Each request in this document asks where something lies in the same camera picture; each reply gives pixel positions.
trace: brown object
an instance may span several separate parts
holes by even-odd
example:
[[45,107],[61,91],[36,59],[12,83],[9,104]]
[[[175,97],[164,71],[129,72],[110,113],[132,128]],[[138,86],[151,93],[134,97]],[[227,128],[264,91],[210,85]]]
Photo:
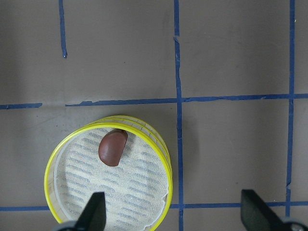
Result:
[[102,139],[98,148],[98,155],[103,163],[108,166],[118,166],[128,134],[121,129],[108,132]]

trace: gray square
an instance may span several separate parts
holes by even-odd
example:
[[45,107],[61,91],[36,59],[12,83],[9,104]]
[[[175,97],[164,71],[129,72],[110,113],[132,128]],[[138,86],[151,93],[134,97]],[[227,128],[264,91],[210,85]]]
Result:
[[1,110],[1,206],[46,205],[43,178],[47,161],[68,134],[100,118],[127,114],[145,120],[163,137],[173,169],[174,196],[178,197],[176,104],[52,107]]
[[58,1],[2,0],[0,15],[0,104],[61,103]]
[[307,93],[307,63],[308,63],[308,2],[295,1],[295,92]]
[[169,209],[165,219],[155,231],[178,231],[179,230],[179,210]]
[[184,202],[285,201],[287,121],[287,100],[184,103]]
[[308,201],[308,100],[295,100],[292,181],[292,201]]
[[176,97],[173,2],[66,0],[66,103]]
[[289,91],[289,1],[180,1],[184,97]]
[[308,206],[293,206],[291,207],[290,217],[308,225]]
[[[271,208],[283,216],[284,207]],[[245,231],[240,208],[195,208],[184,210],[184,230]]]
[[50,211],[0,212],[0,230],[49,231],[57,225]]

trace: metal screw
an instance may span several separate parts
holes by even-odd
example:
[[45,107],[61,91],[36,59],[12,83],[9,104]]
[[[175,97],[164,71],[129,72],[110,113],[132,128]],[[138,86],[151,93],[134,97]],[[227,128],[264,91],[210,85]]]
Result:
[[300,225],[297,225],[297,224],[292,224],[291,229],[292,229],[292,231],[304,231],[304,228]]

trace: textured white cloth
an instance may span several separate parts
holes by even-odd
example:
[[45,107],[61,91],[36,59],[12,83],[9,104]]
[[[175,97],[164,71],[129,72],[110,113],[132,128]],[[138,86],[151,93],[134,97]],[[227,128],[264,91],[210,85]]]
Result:
[[54,171],[56,197],[67,217],[77,219],[93,192],[105,192],[105,230],[142,231],[165,207],[166,171],[155,151],[130,132],[119,165],[105,165],[98,147],[111,130],[83,132],[62,148]]

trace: blue grid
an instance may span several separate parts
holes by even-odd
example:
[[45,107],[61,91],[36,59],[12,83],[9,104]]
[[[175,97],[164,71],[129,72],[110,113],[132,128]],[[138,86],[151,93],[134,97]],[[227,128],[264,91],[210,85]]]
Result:
[[[67,57],[64,25],[63,0],[59,0],[60,34],[63,57]],[[110,101],[84,101],[80,104],[66,104],[66,107],[75,106],[98,106],[98,105],[125,105],[125,104],[155,104],[177,103],[177,137],[178,137],[178,167],[179,167],[179,203],[172,204],[171,209],[179,210],[179,230],[184,230],[183,216],[187,208],[238,208],[240,203],[209,203],[209,204],[185,204],[183,194],[183,153],[182,153],[182,104],[189,102],[210,102],[216,100],[245,101],[245,100],[289,100],[288,119],[288,150],[287,150],[287,177],[286,177],[286,200],[285,202],[269,202],[268,206],[284,206],[285,215],[290,216],[291,206],[306,206],[308,201],[291,201],[291,189],[289,185],[292,179],[292,150],[293,150],[293,123],[294,123],[294,99],[308,99],[308,94],[295,94],[295,0],[290,0],[290,78],[288,94],[265,94],[265,95],[237,95],[237,96],[213,96],[213,97],[190,97],[183,98],[180,82],[180,9],[179,0],[174,0],[174,43],[175,43],[175,79],[176,98],[165,99],[138,99],[138,100],[110,100]],[[4,104],[0,110],[39,108],[42,103]],[[49,210],[47,206],[24,206],[24,207],[0,207],[0,211],[42,211]]]

